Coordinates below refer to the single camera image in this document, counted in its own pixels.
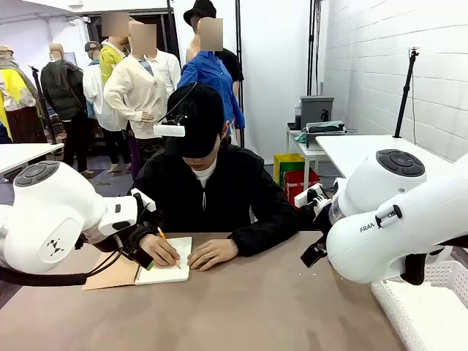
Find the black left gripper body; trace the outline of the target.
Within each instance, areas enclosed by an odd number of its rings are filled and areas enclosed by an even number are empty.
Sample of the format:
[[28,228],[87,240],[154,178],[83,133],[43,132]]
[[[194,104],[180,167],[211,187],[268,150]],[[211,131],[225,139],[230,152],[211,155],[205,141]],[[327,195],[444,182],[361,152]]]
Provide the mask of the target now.
[[104,240],[93,244],[101,252],[111,252],[123,249],[128,257],[144,257],[143,249],[140,247],[140,240],[145,236],[145,227],[136,224],[126,229],[120,230],[114,235],[109,235]]

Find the person's right hand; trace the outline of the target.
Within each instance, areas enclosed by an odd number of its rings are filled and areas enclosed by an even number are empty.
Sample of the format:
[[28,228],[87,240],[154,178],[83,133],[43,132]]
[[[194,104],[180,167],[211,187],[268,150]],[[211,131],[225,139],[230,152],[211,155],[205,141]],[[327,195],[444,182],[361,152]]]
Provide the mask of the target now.
[[176,249],[160,236],[145,235],[140,240],[140,247],[153,258],[154,264],[159,267],[178,265],[180,260]]

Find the person's left forearm black sleeve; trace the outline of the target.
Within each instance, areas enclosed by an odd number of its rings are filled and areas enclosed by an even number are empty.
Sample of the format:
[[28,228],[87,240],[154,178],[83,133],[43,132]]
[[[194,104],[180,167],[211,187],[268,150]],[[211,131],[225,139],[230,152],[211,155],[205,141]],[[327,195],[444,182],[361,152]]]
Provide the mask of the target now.
[[251,257],[289,240],[298,231],[300,219],[289,204],[258,219],[249,226],[228,235],[237,247],[238,255]]

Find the white perforated plastic basket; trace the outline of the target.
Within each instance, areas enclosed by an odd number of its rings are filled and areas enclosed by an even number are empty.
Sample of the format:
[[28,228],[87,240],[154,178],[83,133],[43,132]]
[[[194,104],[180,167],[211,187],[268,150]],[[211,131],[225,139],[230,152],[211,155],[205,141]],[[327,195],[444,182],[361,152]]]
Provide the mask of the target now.
[[[374,282],[371,285],[371,290],[383,311],[386,313],[390,323],[404,343],[397,322],[394,321],[392,310],[394,309],[395,301],[394,298],[390,296],[388,288],[385,286],[388,282],[406,283],[399,281],[398,279],[388,279],[381,282]],[[446,287],[454,291],[454,293],[457,294],[457,296],[461,299],[463,304],[468,308],[468,269],[465,268],[461,263],[451,260],[440,262],[434,265],[428,265],[426,267],[424,283],[429,283],[432,287]]]

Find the person's right forearm black sleeve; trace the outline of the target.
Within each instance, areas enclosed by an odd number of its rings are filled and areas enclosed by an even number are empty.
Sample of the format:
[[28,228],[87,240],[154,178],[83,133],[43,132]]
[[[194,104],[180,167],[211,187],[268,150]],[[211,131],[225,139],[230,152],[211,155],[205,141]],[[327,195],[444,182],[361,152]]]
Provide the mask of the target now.
[[139,246],[144,237],[153,233],[154,229],[148,222],[137,223],[129,229],[127,242],[132,246]]

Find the red and yellow crates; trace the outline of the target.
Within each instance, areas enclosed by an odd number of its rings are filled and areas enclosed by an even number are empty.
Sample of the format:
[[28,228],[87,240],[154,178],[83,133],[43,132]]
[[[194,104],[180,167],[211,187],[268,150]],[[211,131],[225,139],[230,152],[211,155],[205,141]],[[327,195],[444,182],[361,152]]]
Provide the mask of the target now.
[[[309,171],[309,182],[307,188],[320,182],[319,176],[313,171]],[[295,204],[295,197],[304,190],[304,171],[291,170],[284,173],[284,192],[291,205]]]

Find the mannequin in cream cardigan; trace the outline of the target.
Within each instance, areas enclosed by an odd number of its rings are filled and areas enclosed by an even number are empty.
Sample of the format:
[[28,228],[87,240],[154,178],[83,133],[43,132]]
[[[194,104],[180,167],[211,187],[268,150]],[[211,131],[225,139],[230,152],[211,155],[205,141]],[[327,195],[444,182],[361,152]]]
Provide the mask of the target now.
[[113,112],[128,121],[136,139],[140,165],[165,145],[155,132],[167,113],[168,97],[181,78],[181,65],[172,53],[156,47],[156,26],[129,22],[130,54],[116,65],[103,96]]

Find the green bag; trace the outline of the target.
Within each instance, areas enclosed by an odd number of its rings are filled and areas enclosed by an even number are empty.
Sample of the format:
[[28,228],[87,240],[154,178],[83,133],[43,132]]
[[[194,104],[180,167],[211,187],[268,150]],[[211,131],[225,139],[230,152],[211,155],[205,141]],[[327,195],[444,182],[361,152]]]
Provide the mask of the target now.
[[292,181],[303,183],[304,161],[301,162],[281,162],[279,164],[279,185],[284,189],[285,173],[292,172]]

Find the small white side table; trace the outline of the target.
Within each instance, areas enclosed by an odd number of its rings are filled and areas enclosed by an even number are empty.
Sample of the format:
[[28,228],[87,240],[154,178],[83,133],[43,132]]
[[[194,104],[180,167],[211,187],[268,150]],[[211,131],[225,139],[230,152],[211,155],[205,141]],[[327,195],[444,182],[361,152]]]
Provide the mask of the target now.
[[306,144],[299,143],[295,140],[299,136],[300,132],[291,130],[289,127],[286,127],[286,149],[287,154],[290,153],[299,153],[304,158],[305,168],[313,168],[314,172],[320,178],[335,178],[336,174],[332,173],[331,166],[325,166],[322,170],[325,173],[321,173],[320,165],[321,164],[331,164],[331,161],[328,158],[328,155],[323,151],[323,149],[315,143],[315,146],[312,150],[309,150],[306,147]]

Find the mannequin in blue shirt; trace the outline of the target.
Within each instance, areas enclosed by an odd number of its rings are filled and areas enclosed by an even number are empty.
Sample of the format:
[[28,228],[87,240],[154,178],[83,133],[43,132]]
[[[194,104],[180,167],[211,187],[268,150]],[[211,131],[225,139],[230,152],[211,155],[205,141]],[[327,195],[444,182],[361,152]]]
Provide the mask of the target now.
[[233,79],[223,62],[215,55],[223,48],[223,20],[221,18],[201,18],[197,23],[200,50],[181,70],[178,87],[197,82],[210,86],[222,98],[224,119],[245,128],[245,118],[234,94]]

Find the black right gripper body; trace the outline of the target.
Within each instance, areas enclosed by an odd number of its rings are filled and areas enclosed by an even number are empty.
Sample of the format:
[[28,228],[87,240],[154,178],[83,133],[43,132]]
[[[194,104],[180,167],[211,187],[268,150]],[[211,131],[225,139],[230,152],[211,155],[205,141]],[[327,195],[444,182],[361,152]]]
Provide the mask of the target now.
[[324,205],[322,207],[314,206],[314,220],[315,227],[322,233],[322,236],[316,241],[316,244],[325,244],[328,233],[332,228],[332,223],[329,218],[331,204]]

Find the large white table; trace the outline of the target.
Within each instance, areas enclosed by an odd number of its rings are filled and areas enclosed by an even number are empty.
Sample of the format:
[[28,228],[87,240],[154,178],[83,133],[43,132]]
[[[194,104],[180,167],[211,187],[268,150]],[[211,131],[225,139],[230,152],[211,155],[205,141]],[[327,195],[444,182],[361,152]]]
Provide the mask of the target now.
[[391,135],[321,136],[317,142],[344,178],[349,177],[370,154],[383,149],[398,149],[416,156],[424,164],[427,178],[453,163],[404,138]]

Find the yellow bag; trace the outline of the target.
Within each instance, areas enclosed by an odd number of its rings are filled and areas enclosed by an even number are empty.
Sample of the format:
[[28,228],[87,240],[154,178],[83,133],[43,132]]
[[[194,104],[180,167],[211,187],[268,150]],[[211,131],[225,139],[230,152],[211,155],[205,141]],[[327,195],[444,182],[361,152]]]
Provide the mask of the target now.
[[276,154],[273,158],[273,180],[284,188],[284,174],[304,170],[304,158],[300,154]]

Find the black tripod on table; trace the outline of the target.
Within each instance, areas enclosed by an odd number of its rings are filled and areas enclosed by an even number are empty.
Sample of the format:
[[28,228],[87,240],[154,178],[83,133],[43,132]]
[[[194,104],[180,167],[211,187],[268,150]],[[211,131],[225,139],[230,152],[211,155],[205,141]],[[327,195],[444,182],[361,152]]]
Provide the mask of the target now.
[[399,113],[398,113],[398,118],[397,118],[397,121],[396,121],[396,127],[395,127],[394,133],[393,133],[393,138],[401,138],[401,127],[402,127],[404,112],[405,112],[405,108],[406,108],[406,104],[407,104],[407,97],[408,97],[408,94],[410,92],[410,85],[411,85],[411,82],[412,82],[413,69],[414,69],[416,58],[419,55],[418,50],[419,50],[418,47],[411,47],[409,49],[409,64],[408,64],[405,84],[403,86],[403,92],[402,92],[402,95],[401,95]]

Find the mannequin beige hat yellow scarf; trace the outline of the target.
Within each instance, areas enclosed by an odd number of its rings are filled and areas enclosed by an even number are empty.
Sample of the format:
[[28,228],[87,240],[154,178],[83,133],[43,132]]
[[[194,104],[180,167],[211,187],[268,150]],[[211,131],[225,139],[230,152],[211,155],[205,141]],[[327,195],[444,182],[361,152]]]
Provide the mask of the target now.
[[0,122],[14,143],[46,143],[37,90],[13,54],[0,45]]

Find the black light stand pole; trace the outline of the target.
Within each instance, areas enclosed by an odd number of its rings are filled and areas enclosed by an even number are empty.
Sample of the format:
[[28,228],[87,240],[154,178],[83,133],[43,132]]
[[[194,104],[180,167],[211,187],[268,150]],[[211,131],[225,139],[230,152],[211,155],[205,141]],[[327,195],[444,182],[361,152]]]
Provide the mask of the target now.
[[318,95],[318,66],[320,50],[320,27],[322,0],[309,0],[309,40],[307,64],[307,95]]
[[[241,41],[241,0],[235,0],[235,40],[236,40],[236,54],[240,70],[242,71],[242,41]],[[243,81],[239,82],[239,105],[242,112],[244,112],[244,88]],[[241,147],[245,146],[245,129],[240,129],[240,143]]]

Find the black bucket hat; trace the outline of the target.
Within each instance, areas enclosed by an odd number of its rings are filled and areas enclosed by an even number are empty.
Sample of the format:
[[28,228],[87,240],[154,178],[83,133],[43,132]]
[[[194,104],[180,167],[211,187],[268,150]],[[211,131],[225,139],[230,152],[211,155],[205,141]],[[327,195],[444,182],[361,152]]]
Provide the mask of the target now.
[[211,0],[195,0],[193,7],[184,13],[184,20],[190,26],[193,15],[199,18],[216,18],[216,8]]

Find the mannequin grey cap white shirt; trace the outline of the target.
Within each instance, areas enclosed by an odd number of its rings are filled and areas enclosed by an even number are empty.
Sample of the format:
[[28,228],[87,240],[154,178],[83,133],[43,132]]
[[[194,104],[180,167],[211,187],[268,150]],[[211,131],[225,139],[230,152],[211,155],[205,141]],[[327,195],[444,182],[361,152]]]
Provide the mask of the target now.
[[131,168],[131,154],[128,142],[122,132],[123,121],[110,109],[103,97],[103,82],[99,63],[100,44],[89,41],[85,44],[85,52],[91,59],[91,63],[83,70],[83,93],[87,101],[88,115],[93,113],[101,127],[111,167],[109,173],[118,170],[120,154],[126,166]]

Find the spiral notebook brown cover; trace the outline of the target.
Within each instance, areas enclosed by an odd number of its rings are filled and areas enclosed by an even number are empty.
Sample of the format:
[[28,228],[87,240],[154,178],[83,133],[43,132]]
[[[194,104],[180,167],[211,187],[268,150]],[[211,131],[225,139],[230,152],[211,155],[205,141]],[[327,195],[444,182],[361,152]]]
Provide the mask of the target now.
[[82,290],[186,281],[189,278],[187,257],[192,251],[192,237],[169,238],[168,242],[180,255],[180,268],[176,266],[166,268],[153,266],[147,270],[141,268],[135,261],[121,255],[109,268],[95,276],[87,278]]

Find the mannequin in black tee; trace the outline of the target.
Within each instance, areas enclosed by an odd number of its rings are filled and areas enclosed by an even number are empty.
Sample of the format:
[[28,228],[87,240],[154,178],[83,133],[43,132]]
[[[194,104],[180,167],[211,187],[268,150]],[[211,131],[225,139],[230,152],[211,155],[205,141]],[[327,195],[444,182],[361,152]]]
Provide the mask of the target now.
[[[195,22],[192,24],[195,35],[186,49],[186,63],[191,61],[200,52],[200,35],[197,29],[199,20],[199,18],[195,18]],[[223,51],[215,52],[215,56],[222,61],[227,71],[230,73],[234,83],[240,83],[244,80],[244,76],[241,71],[241,65],[237,56],[233,52],[224,48]]]

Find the white table with leg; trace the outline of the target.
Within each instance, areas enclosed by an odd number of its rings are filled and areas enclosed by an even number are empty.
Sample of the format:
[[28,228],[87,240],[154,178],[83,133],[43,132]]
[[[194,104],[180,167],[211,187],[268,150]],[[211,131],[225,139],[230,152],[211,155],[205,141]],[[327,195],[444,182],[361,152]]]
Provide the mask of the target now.
[[11,143],[0,144],[0,176],[27,162],[63,148],[63,143]]

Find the mannequin in yellow shirt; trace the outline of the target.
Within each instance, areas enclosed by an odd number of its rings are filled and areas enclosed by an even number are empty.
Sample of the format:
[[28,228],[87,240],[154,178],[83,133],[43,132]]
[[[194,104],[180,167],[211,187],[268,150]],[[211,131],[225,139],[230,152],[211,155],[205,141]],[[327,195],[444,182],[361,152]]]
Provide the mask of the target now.
[[109,80],[114,68],[129,54],[128,12],[106,12],[102,15],[102,37],[99,52],[102,84]]

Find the grey tray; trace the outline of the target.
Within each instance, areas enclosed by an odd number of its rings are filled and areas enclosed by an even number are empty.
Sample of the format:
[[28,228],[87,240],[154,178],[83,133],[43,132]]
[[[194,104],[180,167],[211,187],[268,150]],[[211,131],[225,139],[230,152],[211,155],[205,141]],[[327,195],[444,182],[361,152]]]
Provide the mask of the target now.
[[326,121],[308,123],[304,132],[306,133],[306,147],[309,150],[316,148],[316,139],[319,136],[343,135],[347,130],[342,121]]

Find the person's black jacket torso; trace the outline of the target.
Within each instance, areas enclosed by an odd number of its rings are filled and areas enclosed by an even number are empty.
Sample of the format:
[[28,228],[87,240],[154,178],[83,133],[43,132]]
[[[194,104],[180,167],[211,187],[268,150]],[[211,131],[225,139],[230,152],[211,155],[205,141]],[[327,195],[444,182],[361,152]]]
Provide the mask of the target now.
[[221,147],[204,184],[183,159],[157,154],[145,163],[133,186],[156,203],[155,212],[145,213],[143,221],[168,233],[228,236],[289,204],[263,159],[233,145]]

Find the person's left hand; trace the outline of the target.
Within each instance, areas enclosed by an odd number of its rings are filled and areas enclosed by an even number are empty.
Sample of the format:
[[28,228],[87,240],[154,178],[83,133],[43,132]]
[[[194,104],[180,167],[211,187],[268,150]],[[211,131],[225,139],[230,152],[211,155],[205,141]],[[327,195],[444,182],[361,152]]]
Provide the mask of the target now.
[[238,247],[232,239],[213,239],[195,248],[187,257],[187,265],[191,269],[207,271],[237,255]]

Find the flat white paper stack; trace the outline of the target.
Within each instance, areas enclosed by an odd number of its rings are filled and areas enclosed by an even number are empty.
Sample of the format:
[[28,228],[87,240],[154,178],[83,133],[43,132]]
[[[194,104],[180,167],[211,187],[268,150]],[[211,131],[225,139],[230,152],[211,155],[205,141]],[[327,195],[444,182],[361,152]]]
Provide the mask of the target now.
[[468,308],[454,291],[429,283],[385,286],[408,351],[468,351]]

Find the black baseball cap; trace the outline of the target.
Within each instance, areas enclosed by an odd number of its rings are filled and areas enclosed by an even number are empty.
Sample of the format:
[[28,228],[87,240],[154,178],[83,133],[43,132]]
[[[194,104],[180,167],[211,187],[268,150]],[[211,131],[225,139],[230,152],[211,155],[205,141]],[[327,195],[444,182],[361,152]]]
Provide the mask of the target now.
[[219,93],[202,83],[189,83],[175,90],[167,101],[167,120],[180,118],[183,137],[166,139],[165,154],[185,158],[208,156],[222,136],[224,105]]

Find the grey box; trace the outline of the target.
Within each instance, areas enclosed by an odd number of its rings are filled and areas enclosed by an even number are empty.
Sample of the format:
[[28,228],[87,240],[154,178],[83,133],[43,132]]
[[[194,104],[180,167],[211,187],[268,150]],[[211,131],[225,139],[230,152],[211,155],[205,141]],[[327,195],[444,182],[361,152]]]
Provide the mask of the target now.
[[302,96],[301,103],[301,129],[309,123],[326,122],[331,120],[333,97]]

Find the orange pencil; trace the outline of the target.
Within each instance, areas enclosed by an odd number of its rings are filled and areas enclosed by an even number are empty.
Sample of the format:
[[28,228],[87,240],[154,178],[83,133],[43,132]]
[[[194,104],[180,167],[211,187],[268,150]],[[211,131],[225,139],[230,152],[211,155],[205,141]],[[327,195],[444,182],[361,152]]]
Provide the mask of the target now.
[[[169,241],[167,240],[167,238],[166,238],[165,234],[163,233],[162,229],[159,226],[157,227],[157,229],[158,229],[159,235],[169,244]],[[175,259],[175,264],[179,269],[181,269],[181,266],[179,264],[179,260]]]

